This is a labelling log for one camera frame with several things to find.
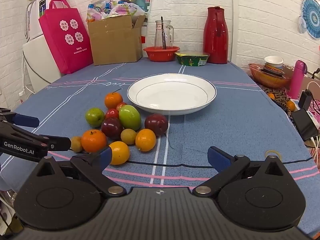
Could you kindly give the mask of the brown longan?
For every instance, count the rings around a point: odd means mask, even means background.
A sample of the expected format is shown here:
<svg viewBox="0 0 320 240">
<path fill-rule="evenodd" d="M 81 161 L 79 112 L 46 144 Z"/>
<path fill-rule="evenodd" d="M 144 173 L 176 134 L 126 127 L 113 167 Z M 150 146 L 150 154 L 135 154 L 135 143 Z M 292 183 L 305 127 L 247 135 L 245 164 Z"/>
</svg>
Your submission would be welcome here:
<svg viewBox="0 0 320 240">
<path fill-rule="evenodd" d="M 121 132 L 120 138 L 122 140 L 122 142 L 124 142 L 127 145 L 134 145 L 135 144 L 135 140 L 136 140 L 136 136 L 137 136 L 137 132 L 127 128 L 124 129 Z"/>
<path fill-rule="evenodd" d="M 71 138 L 71 150 L 79 153 L 82 151 L 81 137 L 74 136 Z"/>
</svg>

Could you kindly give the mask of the orange mandarin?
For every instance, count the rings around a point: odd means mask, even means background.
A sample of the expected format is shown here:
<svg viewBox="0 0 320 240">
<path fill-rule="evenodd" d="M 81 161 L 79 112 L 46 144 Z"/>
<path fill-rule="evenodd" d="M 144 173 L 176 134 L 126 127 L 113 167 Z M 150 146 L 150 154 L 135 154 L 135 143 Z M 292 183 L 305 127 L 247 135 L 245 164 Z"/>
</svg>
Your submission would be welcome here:
<svg viewBox="0 0 320 240">
<path fill-rule="evenodd" d="M 81 145 L 86 152 L 98 152 L 107 146 L 107 136 L 98 129 L 87 130 L 81 137 Z"/>
</svg>

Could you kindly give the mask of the yellow orange kumquat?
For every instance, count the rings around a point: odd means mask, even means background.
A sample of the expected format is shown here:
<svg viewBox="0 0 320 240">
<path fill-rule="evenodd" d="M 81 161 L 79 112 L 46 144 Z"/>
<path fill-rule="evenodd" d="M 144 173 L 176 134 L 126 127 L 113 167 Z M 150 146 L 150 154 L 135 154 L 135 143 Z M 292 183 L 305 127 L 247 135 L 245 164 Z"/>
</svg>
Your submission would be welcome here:
<svg viewBox="0 0 320 240">
<path fill-rule="evenodd" d="M 129 160 L 130 149 L 127 144 L 122 141 L 115 141 L 112 142 L 109 146 L 112 150 L 111 165 L 122 165 Z"/>
</svg>

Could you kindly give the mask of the dark red plum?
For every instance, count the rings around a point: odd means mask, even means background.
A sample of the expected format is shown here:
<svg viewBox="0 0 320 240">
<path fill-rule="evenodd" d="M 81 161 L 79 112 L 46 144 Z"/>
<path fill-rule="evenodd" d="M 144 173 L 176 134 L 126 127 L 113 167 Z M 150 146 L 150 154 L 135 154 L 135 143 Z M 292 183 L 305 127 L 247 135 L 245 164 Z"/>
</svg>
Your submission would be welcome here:
<svg viewBox="0 0 320 240">
<path fill-rule="evenodd" d="M 110 139 L 116 140 L 120 138 L 123 126 L 118 118 L 106 118 L 101 125 L 101 131 Z"/>
<path fill-rule="evenodd" d="M 152 114 L 145 119 L 144 126 L 146 129 L 152 130 L 156 137 L 160 137 L 166 133 L 169 124 L 165 116 Z"/>
</svg>

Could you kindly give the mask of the small green jujube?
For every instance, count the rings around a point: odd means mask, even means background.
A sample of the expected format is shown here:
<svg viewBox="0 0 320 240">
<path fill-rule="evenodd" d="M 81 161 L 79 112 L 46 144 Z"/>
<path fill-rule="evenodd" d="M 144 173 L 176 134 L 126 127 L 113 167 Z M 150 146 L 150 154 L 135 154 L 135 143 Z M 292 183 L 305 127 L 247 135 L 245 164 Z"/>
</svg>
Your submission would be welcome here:
<svg viewBox="0 0 320 240">
<path fill-rule="evenodd" d="M 91 127 L 100 127 L 105 120 L 105 113 L 99 108 L 90 108 L 85 114 L 85 119 Z"/>
</svg>

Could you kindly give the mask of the red cherry tomato fruit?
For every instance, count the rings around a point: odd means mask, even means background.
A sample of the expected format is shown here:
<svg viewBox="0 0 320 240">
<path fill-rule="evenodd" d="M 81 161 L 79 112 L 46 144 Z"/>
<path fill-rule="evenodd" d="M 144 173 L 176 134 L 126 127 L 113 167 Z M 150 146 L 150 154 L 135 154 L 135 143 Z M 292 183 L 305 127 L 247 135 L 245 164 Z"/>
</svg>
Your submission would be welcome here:
<svg viewBox="0 0 320 240">
<path fill-rule="evenodd" d="M 105 114 L 105 119 L 107 118 L 119 118 L 119 112 L 115 108 L 108 109 Z"/>
</svg>

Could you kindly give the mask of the large green jujube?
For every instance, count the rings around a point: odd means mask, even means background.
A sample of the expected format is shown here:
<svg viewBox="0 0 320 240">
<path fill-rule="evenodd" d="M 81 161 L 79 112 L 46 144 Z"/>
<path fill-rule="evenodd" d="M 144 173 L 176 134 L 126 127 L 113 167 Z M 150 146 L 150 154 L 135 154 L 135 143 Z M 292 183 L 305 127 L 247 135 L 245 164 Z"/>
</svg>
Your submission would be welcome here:
<svg viewBox="0 0 320 240">
<path fill-rule="evenodd" d="M 140 113 L 131 105 L 124 105 L 120 108 L 119 120 L 124 128 L 130 128 L 137 131 L 141 127 Z"/>
</svg>

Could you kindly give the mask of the red yellow small fruit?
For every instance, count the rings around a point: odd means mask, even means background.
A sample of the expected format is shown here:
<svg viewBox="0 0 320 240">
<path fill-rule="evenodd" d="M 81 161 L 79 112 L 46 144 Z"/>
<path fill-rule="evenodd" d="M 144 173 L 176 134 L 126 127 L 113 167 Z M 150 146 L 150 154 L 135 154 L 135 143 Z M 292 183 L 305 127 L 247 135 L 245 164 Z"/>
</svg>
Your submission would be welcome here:
<svg viewBox="0 0 320 240">
<path fill-rule="evenodd" d="M 120 102 L 120 103 L 118 103 L 117 106 L 116 106 L 116 110 L 119 111 L 119 110 L 121 109 L 121 107 L 123 107 L 123 106 L 125 106 L 125 105 L 126 105 L 125 102 Z"/>
</svg>

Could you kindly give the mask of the mandarin with stem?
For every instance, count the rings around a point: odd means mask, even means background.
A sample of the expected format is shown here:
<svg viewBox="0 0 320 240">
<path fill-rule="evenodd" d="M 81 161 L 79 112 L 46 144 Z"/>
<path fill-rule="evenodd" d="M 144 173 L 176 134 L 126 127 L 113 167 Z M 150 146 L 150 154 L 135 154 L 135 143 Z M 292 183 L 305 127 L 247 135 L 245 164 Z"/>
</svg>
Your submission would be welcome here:
<svg viewBox="0 0 320 240">
<path fill-rule="evenodd" d="M 118 92 L 119 90 L 115 90 L 105 96 L 104 104 L 107 109 L 116 108 L 119 103 L 123 102 L 123 97 Z"/>
</svg>

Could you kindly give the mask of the white plate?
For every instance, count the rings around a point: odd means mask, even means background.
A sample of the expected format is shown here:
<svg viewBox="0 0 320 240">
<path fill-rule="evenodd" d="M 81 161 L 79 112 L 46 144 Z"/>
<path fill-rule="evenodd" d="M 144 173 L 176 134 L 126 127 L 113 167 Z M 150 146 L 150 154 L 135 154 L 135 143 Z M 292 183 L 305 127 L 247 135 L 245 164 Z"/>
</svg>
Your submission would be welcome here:
<svg viewBox="0 0 320 240">
<path fill-rule="evenodd" d="M 186 115 L 207 107 L 217 96 L 208 80 L 187 74 L 150 75 L 127 89 L 128 99 L 140 109 L 162 115 Z"/>
</svg>

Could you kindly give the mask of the white cup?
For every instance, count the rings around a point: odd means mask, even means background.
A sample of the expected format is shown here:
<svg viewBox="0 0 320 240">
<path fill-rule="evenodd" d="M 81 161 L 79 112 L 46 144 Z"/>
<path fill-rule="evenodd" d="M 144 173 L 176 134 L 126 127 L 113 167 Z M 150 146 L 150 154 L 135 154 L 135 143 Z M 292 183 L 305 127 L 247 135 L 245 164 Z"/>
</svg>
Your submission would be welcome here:
<svg viewBox="0 0 320 240">
<path fill-rule="evenodd" d="M 269 66 L 282 68 L 283 67 L 283 59 L 279 56 L 267 56 L 264 58 L 265 63 Z"/>
</svg>

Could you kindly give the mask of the pink water bottle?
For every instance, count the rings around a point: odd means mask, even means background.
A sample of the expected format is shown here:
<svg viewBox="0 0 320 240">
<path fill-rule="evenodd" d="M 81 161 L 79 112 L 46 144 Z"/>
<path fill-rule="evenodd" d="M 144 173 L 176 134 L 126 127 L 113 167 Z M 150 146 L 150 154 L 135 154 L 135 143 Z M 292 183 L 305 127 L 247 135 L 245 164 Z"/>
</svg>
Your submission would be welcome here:
<svg viewBox="0 0 320 240">
<path fill-rule="evenodd" d="M 288 96 L 292 99 L 297 99 L 301 91 L 304 76 L 307 74 L 308 68 L 305 62 L 297 60 L 291 77 Z"/>
</svg>

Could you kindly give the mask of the red thermos jug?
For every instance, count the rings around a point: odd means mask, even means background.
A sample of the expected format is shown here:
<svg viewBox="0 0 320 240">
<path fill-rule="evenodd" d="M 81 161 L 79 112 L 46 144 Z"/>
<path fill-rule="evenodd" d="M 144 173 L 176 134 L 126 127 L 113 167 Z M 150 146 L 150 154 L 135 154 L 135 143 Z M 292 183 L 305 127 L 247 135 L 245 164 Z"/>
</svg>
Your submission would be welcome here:
<svg viewBox="0 0 320 240">
<path fill-rule="evenodd" d="M 226 64 L 228 62 L 228 28 L 225 10 L 222 7 L 208 7 L 203 31 L 203 52 L 209 54 L 207 62 Z"/>
</svg>

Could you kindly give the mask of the black straw in pitcher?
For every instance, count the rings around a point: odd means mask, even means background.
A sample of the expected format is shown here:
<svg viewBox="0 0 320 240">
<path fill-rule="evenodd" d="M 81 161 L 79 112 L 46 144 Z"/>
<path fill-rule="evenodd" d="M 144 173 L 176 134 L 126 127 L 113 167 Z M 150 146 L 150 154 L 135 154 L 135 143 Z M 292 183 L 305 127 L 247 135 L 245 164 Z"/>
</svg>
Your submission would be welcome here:
<svg viewBox="0 0 320 240">
<path fill-rule="evenodd" d="M 161 16 L 161 30 L 162 30 L 162 47 L 163 47 L 163 49 L 166 49 L 167 45 L 166 45 L 166 40 L 165 40 L 165 30 L 164 30 L 163 16 Z"/>
</svg>

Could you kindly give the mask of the glass pitcher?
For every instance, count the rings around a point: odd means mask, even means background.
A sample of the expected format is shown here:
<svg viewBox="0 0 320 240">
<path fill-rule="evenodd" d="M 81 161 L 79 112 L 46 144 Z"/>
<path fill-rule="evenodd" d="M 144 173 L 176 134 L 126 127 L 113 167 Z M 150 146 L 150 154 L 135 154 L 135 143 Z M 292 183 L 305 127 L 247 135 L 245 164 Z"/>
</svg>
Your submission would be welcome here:
<svg viewBox="0 0 320 240">
<path fill-rule="evenodd" d="M 159 49 L 170 49 L 174 43 L 174 28 L 170 20 L 157 20 L 154 46 Z"/>
</svg>

